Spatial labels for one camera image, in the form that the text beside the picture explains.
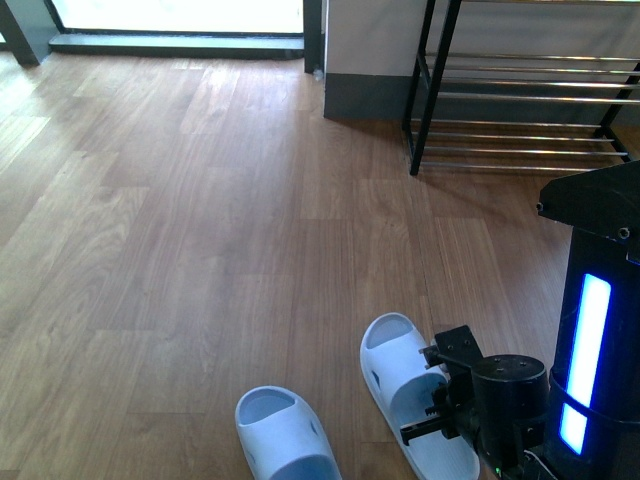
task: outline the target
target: metal shoe rack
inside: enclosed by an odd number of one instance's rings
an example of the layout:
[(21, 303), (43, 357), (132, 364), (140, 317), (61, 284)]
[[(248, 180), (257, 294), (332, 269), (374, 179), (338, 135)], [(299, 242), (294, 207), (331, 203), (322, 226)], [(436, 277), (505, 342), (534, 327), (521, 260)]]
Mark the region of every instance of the metal shoe rack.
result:
[[(546, 158), (576, 159), (589, 157), (619, 157), (624, 162), (635, 160), (611, 128), (612, 122), (626, 105), (639, 106), (640, 100), (631, 97), (640, 89), (640, 59), (615, 57), (563, 57), (554, 55), (512, 55), (512, 54), (465, 54), (450, 53), (450, 47), (463, 0), (449, 0), (440, 43), (435, 53), (427, 53), (429, 32), (432, 26), (436, 0), (428, 0), (420, 42), (416, 54), (409, 96), (405, 108), (402, 128), (407, 136), (411, 153), (410, 174), (417, 175), (421, 164), (447, 165), (452, 167), (526, 169), (580, 171), (583, 168), (545, 167), (535, 165), (480, 165), (476, 163), (455, 163), (429, 161), (431, 157), (457, 155), (482, 157), (492, 155), (509, 158), (514, 156), (530, 158), (541, 155)], [(640, 5), (640, 0), (465, 0), (484, 3), (540, 3), (579, 5)], [(505, 79), (505, 75), (516, 79)], [(597, 75), (609, 81), (580, 81)], [(426, 88), (426, 100), (422, 117), (413, 119), (416, 98), (420, 84)], [(496, 88), (507, 89), (509, 93), (495, 93)], [(544, 92), (531, 94), (531, 91)], [(593, 92), (593, 95), (575, 95), (573, 92)], [(545, 102), (555, 104), (582, 104), (586, 106), (608, 105), (602, 120), (596, 124), (569, 123), (525, 123), (503, 121), (456, 121), (433, 118), (436, 102), (442, 99), (460, 99), (468, 102), (522, 102), (523, 105)], [(498, 133), (487, 133), (487, 129)], [(428, 140), (445, 139), (445, 145), (431, 145)]]

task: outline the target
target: black rack frame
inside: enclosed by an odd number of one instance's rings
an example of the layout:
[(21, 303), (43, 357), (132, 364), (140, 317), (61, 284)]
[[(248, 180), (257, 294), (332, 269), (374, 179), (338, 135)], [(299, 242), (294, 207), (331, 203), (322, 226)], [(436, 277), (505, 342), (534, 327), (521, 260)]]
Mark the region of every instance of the black rack frame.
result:
[[(484, 3), (543, 3), (543, 4), (580, 4), (580, 5), (629, 5), (640, 4), (640, 0), (466, 0), (468, 2), (484, 2)], [(512, 154), (543, 154), (543, 155), (566, 155), (566, 156), (616, 156), (620, 157), (622, 161), (629, 162), (635, 160), (631, 154), (625, 148), (623, 142), (612, 130), (611, 125), (616, 116), (620, 112), (624, 105), (640, 105), (640, 100), (630, 99), (632, 92), (635, 89), (640, 89), (640, 59), (630, 58), (607, 58), (607, 57), (561, 57), (554, 55), (545, 56), (533, 56), (533, 55), (470, 55), (470, 54), (450, 54), (451, 43), (453, 35), (456, 29), (456, 23), (460, 13), (460, 8), (463, 0), (449, 0), (449, 5), (446, 10), (445, 19), (443, 23), (442, 33), (440, 36), (440, 43), (436, 54), (430, 54), (426, 52), (427, 42), (429, 40), (429, 34), (433, 23), (433, 16), (436, 6), (436, 0), (428, 0), (425, 8), (424, 21), (422, 25), (422, 31), (420, 34), (420, 41), (418, 44), (418, 50), (416, 54), (415, 65), (411, 78), (411, 84), (409, 88), (409, 95), (405, 106), (405, 111), (402, 120), (402, 129), (404, 130), (409, 145), (409, 151), (411, 155), (411, 166), (409, 173), (411, 175), (417, 175), (422, 163), (425, 149), (447, 151), (449, 153), (456, 153), (462, 151), (473, 151), (479, 153), (512, 153)], [(435, 56), (435, 63), (433, 69), (429, 68), (427, 63), (428, 57)], [(600, 89), (615, 89), (617, 95), (615, 98), (591, 98), (591, 97), (566, 97), (566, 96), (531, 96), (531, 95), (500, 95), (500, 94), (486, 94), (486, 93), (458, 93), (458, 92), (441, 92), (441, 86), (443, 82), (443, 76), (447, 60), (449, 57), (458, 58), (483, 58), (483, 59), (500, 59), (500, 60), (545, 60), (545, 61), (559, 61), (559, 60), (573, 60), (573, 61), (586, 61), (586, 62), (634, 62), (635, 68), (633, 70), (594, 70), (594, 69), (552, 69), (552, 68), (504, 68), (504, 67), (454, 67), (454, 70), (475, 70), (475, 71), (517, 71), (517, 72), (565, 72), (571, 74), (591, 73), (591, 74), (608, 74), (608, 75), (627, 75), (627, 79), (624, 83), (604, 83), (604, 82), (568, 82), (568, 81), (518, 81), (518, 80), (500, 80), (500, 79), (470, 79), (470, 78), (456, 78), (452, 83), (454, 84), (467, 84), (467, 85), (511, 85), (511, 86), (545, 86), (545, 87), (581, 87), (581, 88), (600, 88)], [(419, 119), (420, 127), (417, 131), (417, 135), (412, 131), (411, 123), (413, 121), (412, 114), (416, 102), (416, 96), (420, 80), (422, 79), (426, 89), (427, 98), (422, 113), (421, 119)], [(464, 134), (444, 134), (431, 132), (432, 121), (436, 102), (439, 97), (458, 98), (466, 100), (492, 100), (492, 101), (525, 101), (525, 102), (567, 102), (567, 103), (585, 103), (585, 104), (608, 104), (609, 109), (605, 113), (602, 120), (598, 125), (571, 125), (571, 124), (515, 124), (513, 122), (459, 122), (459, 123), (477, 123), (477, 124), (509, 124), (509, 125), (529, 125), (529, 126), (547, 126), (547, 127), (587, 127), (591, 133), (586, 138), (553, 138), (545, 136), (504, 136), (504, 135), (464, 135)], [(448, 135), (451, 137), (467, 136), (467, 137), (483, 137), (483, 138), (509, 138), (512, 140), (577, 140), (581, 142), (608, 142), (613, 147), (612, 152), (588, 152), (588, 151), (558, 151), (548, 149), (479, 149), (468, 147), (427, 147), (427, 139), (429, 134), (433, 136)], [(432, 165), (443, 165), (443, 163), (437, 162), (425, 162)], [(536, 167), (536, 166), (500, 166), (500, 165), (472, 165), (466, 163), (445, 163), (444, 165), (454, 167), (472, 167), (472, 168), (484, 168), (484, 169), (526, 169), (526, 170), (558, 170), (558, 171), (584, 171), (584, 168), (573, 167)]]

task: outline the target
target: door threshold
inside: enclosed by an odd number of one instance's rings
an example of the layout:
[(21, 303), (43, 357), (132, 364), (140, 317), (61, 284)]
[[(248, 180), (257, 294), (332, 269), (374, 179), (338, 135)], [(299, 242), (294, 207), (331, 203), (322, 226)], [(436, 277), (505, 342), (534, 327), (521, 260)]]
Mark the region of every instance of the door threshold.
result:
[(150, 57), (291, 60), (304, 56), (300, 36), (105, 35), (61, 33), (49, 42), (61, 53)]

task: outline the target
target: screw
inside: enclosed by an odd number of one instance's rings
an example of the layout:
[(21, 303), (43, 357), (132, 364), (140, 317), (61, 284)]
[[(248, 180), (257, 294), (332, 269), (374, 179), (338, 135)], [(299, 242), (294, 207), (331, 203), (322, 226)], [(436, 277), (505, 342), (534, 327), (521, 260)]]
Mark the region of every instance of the screw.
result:
[(631, 230), (629, 230), (627, 227), (622, 227), (620, 230), (618, 230), (618, 237), (621, 240), (626, 240), (630, 236), (631, 236)]

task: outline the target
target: gray baseboard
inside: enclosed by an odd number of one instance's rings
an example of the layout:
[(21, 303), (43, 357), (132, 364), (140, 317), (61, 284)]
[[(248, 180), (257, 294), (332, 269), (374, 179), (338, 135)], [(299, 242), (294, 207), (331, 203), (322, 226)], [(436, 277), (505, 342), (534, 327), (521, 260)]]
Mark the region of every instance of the gray baseboard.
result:
[[(401, 119), (409, 90), (409, 77), (353, 75), (328, 73), (325, 79), (324, 116), (327, 118), (354, 119)], [(515, 93), (513, 89), (487, 87), (477, 90), (482, 93)], [(527, 95), (557, 95), (548, 87), (518, 91)], [(632, 98), (639, 98), (638, 91)], [(602, 96), (609, 92), (585, 92), (563, 90), (568, 97)], [(414, 118), (422, 115), (425, 93), (420, 91), (416, 100)], [(573, 103), (534, 103), (477, 101), (440, 98), (436, 104), (434, 118), (442, 120), (482, 120), (507, 122), (545, 123), (600, 123), (608, 105), (584, 105)], [(640, 125), (640, 107), (625, 106), (616, 119), (616, 124)]]
[(324, 116), (327, 118), (402, 118), (409, 77), (325, 75)]

